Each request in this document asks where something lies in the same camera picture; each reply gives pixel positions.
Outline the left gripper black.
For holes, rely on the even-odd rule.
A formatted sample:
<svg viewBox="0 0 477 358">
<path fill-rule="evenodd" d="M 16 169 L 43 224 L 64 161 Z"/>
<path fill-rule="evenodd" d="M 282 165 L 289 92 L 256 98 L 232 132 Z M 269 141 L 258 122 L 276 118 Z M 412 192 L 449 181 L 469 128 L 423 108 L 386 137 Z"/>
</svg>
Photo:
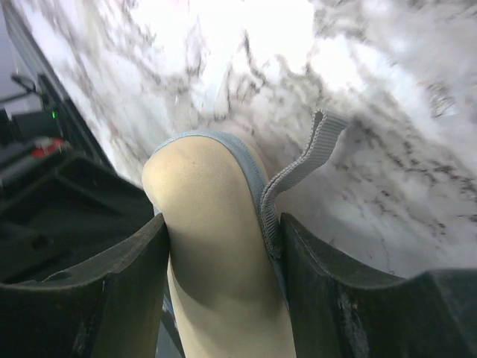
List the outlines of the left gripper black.
<svg viewBox="0 0 477 358">
<path fill-rule="evenodd" d="M 144 192 L 55 128 L 57 115 L 1 115 L 1 281 L 42 280 L 152 218 Z"/>
</svg>

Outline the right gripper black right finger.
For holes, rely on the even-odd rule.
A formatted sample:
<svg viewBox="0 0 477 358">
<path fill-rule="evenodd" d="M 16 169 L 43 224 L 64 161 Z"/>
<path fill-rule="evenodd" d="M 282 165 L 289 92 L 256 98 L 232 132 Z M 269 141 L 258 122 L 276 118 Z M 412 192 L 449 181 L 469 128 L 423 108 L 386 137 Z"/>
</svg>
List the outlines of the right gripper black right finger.
<svg viewBox="0 0 477 358">
<path fill-rule="evenodd" d="M 476 271 L 402 279 L 281 218 L 298 357 L 474 357 Z"/>
</svg>

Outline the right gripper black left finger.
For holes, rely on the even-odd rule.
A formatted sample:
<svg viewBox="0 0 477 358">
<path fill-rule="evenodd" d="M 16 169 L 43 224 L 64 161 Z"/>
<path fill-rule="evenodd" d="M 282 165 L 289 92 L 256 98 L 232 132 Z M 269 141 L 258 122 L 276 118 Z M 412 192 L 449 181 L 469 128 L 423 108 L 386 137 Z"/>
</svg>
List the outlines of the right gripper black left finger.
<svg viewBox="0 0 477 358">
<path fill-rule="evenodd" d="M 158 215 L 43 281 L 1 285 L 1 356 L 154 357 L 168 252 Z"/>
</svg>

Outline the beige zippered umbrella case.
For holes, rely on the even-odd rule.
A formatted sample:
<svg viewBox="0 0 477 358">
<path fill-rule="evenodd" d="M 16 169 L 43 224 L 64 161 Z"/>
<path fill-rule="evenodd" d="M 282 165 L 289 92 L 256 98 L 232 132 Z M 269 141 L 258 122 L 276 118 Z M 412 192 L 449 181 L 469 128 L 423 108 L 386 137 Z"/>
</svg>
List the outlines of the beige zippered umbrella case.
<svg viewBox="0 0 477 358">
<path fill-rule="evenodd" d="M 168 229 L 168 285 L 187 357 L 294 357 L 274 200 L 330 158 L 348 122 L 315 112 L 303 153 L 268 177 L 237 136 L 190 131 L 149 158 L 142 185 Z"/>
</svg>

